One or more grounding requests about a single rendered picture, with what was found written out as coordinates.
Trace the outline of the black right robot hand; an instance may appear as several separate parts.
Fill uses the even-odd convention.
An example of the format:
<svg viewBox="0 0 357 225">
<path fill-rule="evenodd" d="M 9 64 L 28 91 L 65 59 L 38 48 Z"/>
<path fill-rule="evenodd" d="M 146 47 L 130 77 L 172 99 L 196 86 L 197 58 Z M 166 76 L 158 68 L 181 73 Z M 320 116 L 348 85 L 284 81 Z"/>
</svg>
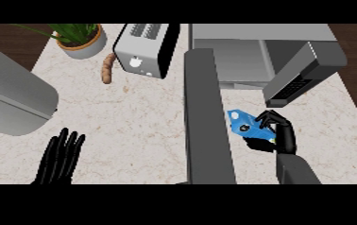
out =
<svg viewBox="0 0 357 225">
<path fill-rule="evenodd" d="M 264 152 L 276 152 L 277 154 L 295 154 L 296 143 L 292 122 L 274 110 L 264 111 L 255 120 L 261 122 L 261 129 L 270 128 L 271 124 L 276 125 L 276 143 L 265 139 L 243 137 L 248 147 Z"/>
</svg>

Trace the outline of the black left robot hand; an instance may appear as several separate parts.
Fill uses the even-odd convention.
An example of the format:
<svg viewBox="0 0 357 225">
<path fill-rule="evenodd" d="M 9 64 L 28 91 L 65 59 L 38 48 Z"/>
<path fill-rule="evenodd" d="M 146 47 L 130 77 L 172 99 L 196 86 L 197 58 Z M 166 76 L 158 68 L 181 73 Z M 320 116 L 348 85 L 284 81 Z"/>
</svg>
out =
<svg viewBox="0 0 357 225">
<path fill-rule="evenodd" d="M 50 138 L 43 152 L 38 172 L 32 184 L 68 185 L 79 159 L 85 135 L 63 128 L 60 134 Z"/>
</svg>

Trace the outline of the blue milk carton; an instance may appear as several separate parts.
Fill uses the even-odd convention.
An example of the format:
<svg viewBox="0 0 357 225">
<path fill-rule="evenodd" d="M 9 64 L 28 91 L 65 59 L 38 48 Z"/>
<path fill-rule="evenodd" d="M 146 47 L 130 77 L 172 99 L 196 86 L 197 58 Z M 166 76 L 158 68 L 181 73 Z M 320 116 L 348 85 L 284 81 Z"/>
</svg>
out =
<svg viewBox="0 0 357 225">
<path fill-rule="evenodd" d="M 258 138 L 274 142 L 276 134 L 268 128 L 259 128 L 261 122 L 255 116 L 242 110 L 227 112 L 231 131 L 245 138 Z"/>
</svg>

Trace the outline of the grey microwave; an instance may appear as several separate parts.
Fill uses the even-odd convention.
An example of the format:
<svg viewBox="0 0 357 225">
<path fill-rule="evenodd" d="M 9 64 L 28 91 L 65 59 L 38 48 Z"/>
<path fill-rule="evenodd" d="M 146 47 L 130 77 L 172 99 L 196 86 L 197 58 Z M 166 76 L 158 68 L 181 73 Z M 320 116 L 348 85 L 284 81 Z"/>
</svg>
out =
<svg viewBox="0 0 357 225">
<path fill-rule="evenodd" d="M 345 66 L 326 24 L 190 24 L 189 47 L 214 52 L 218 86 L 259 90 L 284 107 Z"/>
</svg>

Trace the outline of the brown sausage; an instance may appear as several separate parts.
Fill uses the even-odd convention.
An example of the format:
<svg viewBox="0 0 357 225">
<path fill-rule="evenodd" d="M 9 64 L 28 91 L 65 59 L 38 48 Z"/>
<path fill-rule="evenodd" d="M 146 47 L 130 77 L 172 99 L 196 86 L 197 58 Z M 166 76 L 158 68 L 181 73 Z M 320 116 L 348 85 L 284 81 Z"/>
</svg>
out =
<svg viewBox="0 0 357 225">
<path fill-rule="evenodd" d="M 112 83 L 113 63 L 115 63 L 115 54 L 109 54 L 107 57 L 103 60 L 102 72 L 100 72 L 102 82 L 105 84 L 110 84 Z"/>
</svg>

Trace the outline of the green potted plant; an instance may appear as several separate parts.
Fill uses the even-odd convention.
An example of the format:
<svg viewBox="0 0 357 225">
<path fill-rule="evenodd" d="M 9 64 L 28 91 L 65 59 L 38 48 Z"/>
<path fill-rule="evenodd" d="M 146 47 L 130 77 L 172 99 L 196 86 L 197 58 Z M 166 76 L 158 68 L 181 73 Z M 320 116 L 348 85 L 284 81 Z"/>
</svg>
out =
<svg viewBox="0 0 357 225">
<path fill-rule="evenodd" d="M 54 39 L 59 48 L 75 60 L 91 58 L 105 48 L 107 37 L 100 24 L 48 24 L 53 34 L 22 24 L 15 26 Z"/>
</svg>

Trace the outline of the silver toaster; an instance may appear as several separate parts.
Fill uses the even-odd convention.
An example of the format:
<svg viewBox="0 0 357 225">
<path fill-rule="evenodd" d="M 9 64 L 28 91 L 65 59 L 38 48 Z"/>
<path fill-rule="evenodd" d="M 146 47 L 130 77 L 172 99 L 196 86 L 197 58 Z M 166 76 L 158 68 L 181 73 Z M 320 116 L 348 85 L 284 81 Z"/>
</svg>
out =
<svg viewBox="0 0 357 225">
<path fill-rule="evenodd" d="M 122 70 L 164 79 L 178 35 L 178 24 L 125 24 L 113 44 Z"/>
</svg>

